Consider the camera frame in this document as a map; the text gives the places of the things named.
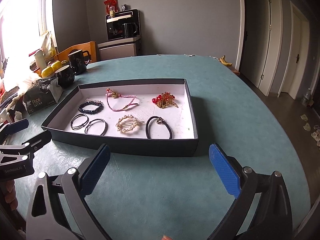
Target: jewelry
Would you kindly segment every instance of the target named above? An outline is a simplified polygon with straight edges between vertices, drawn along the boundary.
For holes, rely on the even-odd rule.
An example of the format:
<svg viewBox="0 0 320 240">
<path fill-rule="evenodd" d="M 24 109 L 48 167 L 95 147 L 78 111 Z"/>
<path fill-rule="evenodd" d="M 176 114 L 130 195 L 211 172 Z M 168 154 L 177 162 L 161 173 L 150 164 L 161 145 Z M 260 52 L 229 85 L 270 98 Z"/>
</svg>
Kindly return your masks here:
<svg viewBox="0 0 320 240">
<path fill-rule="evenodd" d="M 121 97 L 121 98 L 132 98 L 133 97 L 133 98 L 132 98 L 132 100 L 131 100 L 131 102 L 129 104 L 124 106 L 124 108 L 122 108 L 122 109 L 113 109 L 113 108 L 111 108 L 111 106 L 109 105 L 109 102 L 108 102 L 109 94 L 111 94 L 111 97 L 113 97 L 113 98 L 118 98 L 118 97 Z M 127 109 L 129 106 L 138 106 L 139 104 L 137 104 L 137 103 L 133 104 L 132 103 L 135 98 L 136 98 L 136 95 L 123 96 L 123 95 L 118 94 L 117 92 L 112 91 L 110 88 L 107 89 L 107 93 L 106 93 L 107 104 L 108 104 L 109 108 L 114 112 L 123 111 L 123 110 Z"/>
<path fill-rule="evenodd" d="M 100 119 L 100 118 L 97 118 L 97 119 L 94 119 L 94 120 L 90 121 L 90 122 L 88 123 L 87 127 L 84 129 L 84 133 L 85 133 L 85 134 L 88 134 L 88 130 L 89 130 L 90 126 L 92 125 L 92 122 L 98 121 L 98 120 L 104 122 L 104 130 L 103 130 L 102 134 L 100 134 L 100 136 L 101 136 L 101 135 L 104 135 L 104 134 L 106 133 L 107 129 L 108 129 L 108 125 L 107 125 L 107 123 L 106 123 L 105 120 Z"/>
<path fill-rule="evenodd" d="M 146 124 L 146 135 L 147 135 L 147 138 L 148 138 L 148 139 L 151 139 L 151 138 L 150 138 L 150 135 L 149 135 L 149 131 L 148 131 L 148 126 L 149 126 L 150 121 L 151 121 L 152 119 L 154 119 L 154 118 L 157 119 L 157 120 L 156 120 L 156 123 L 157 123 L 157 124 L 164 124 L 164 125 L 167 127 L 167 129 L 168 129 L 168 131 L 169 131 L 169 134 L 170 134 L 169 140 L 172 139 L 172 131 L 171 131 L 169 125 L 163 120 L 163 118 L 161 118 L 161 117 L 159 117 L 159 116 L 152 116 L 152 117 L 150 117 L 149 120 L 147 121 L 147 124 Z"/>
<path fill-rule="evenodd" d="M 77 126 L 72 126 L 73 125 L 73 122 L 75 121 L 75 119 L 77 119 L 78 117 L 81 117 L 81 116 L 85 116 L 87 118 L 87 120 L 80 124 L 80 125 L 77 125 Z M 70 126 L 71 126 L 71 129 L 72 130 L 79 130 L 80 128 L 84 127 L 87 123 L 89 122 L 89 117 L 86 115 L 86 114 L 77 114 L 70 122 Z"/>
<path fill-rule="evenodd" d="M 162 109 L 167 107 L 168 105 L 172 105 L 179 108 L 178 105 L 175 102 L 173 102 L 174 99 L 175 96 L 171 95 L 170 92 L 164 92 L 161 95 L 158 95 L 156 98 L 153 98 L 152 102 Z"/>
<path fill-rule="evenodd" d="M 133 123 L 121 124 L 121 122 L 125 119 L 132 119 Z M 138 122 L 136 117 L 134 117 L 132 114 L 129 114 L 129 115 L 125 115 L 122 118 L 119 118 L 116 124 L 116 127 L 118 131 L 125 133 L 128 131 L 132 131 L 133 128 L 135 128 L 138 124 L 142 124 L 142 123 L 144 123 L 144 121 Z"/>
<path fill-rule="evenodd" d="M 94 106 L 97 106 L 97 108 L 94 110 L 83 109 L 85 106 L 88 106 L 88 105 L 94 105 Z M 103 103 L 101 101 L 88 99 L 88 98 L 85 100 L 83 104 L 79 105 L 78 107 L 79 112 L 83 114 L 96 114 L 100 112 L 102 109 L 103 109 Z"/>
</svg>

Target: wooden chair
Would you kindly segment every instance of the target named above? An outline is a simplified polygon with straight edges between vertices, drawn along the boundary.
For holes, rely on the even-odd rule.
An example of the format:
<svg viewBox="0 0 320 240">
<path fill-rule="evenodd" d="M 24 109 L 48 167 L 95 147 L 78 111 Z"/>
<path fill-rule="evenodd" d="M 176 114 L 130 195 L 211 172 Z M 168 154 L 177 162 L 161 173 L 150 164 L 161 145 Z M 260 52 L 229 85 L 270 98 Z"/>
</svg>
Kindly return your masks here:
<svg viewBox="0 0 320 240">
<path fill-rule="evenodd" d="M 59 60 L 59 61 L 69 61 L 68 55 L 71 53 L 73 50 L 79 50 L 82 49 L 83 51 L 87 50 L 89 51 L 91 55 L 91 60 L 89 63 L 97 62 L 97 53 L 96 53 L 96 42 L 95 41 L 90 41 L 87 43 L 82 43 L 82 44 L 77 44 L 73 45 L 68 49 L 65 49 L 64 51 L 58 53 L 57 55 L 54 56 L 54 60 Z"/>
</svg>

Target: human hand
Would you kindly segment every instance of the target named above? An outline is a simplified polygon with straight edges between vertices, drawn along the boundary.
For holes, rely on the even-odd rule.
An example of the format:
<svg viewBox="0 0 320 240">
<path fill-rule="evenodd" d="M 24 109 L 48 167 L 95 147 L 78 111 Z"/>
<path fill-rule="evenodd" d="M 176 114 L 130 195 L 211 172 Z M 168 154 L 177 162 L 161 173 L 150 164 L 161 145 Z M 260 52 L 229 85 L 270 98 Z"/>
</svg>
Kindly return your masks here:
<svg viewBox="0 0 320 240">
<path fill-rule="evenodd" d="M 4 196 L 5 201 L 10 205 L 11 210 L 15 210 L 18 207 L 18 200 L 16 198 L 16 187 L 14 180 L 9 180 L 5 183 L 7 193 Z"/>
<path fill-rule="evenodd" d="M 173 239 L 168 236 L 163 236 L 161 240 L 173 240 Z"/>
</svg>

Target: teal tablecloth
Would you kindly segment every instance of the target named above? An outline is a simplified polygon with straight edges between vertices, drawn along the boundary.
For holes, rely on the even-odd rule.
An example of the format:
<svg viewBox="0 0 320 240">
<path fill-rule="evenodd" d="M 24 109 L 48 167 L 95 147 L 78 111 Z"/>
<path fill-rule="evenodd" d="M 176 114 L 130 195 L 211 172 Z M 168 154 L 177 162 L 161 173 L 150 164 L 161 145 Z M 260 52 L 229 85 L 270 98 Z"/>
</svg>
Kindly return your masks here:
<svg viewBox="0 0 320 240">
<path fill-rule="evenodd" d="M 194 107 L 199 146 L 195 157 L 167 158 L 112 154 L 86 201 L 114 240 L 206 239 L 234 198 L 228 195 L 208 158 L 218 142 L 227 155 L 257 173 L 278 170 L 288 189 L 294 228 L 310 208 L 308 184 L 298 156 L 284 130 L 241 79 L 212 57 L 142 56 L 96 62 L 76 76 L 76 85 L 138 78 L 186 78 Z M 30 125 L 10 143 L 20 144 L 42 131 L 40 124 L 55 106 L 28 119 Z M 36 152 L 35 174 L 16 180 L 19 212 L 25 217 L 39 172 L 49 175 L 78 167 L 93 150 L 52 141 Z M 242 227 L 246 230 L 253 210 Z"/>
</svg>

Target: bunch of bananas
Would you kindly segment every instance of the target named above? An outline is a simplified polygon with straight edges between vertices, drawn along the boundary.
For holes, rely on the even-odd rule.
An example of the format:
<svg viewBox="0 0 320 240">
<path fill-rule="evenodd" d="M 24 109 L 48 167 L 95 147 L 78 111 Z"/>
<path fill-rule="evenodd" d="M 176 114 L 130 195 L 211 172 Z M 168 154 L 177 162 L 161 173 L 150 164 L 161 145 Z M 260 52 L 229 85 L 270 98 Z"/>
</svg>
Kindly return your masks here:
<svg viewBox="0 0 320 240">
<path fill-rule="evenodd" d="M 227 66 L 227 67 L 232 66 L 232 63 L 228 63 L 228 62 L 225 61 L 225 57 L 226 57 L 226 56 L 224 55 L 223 57 L 219 58 L 219 61 L 220 61 L 223 65 L 225 65 L 225 66 Z"/>
</svg>

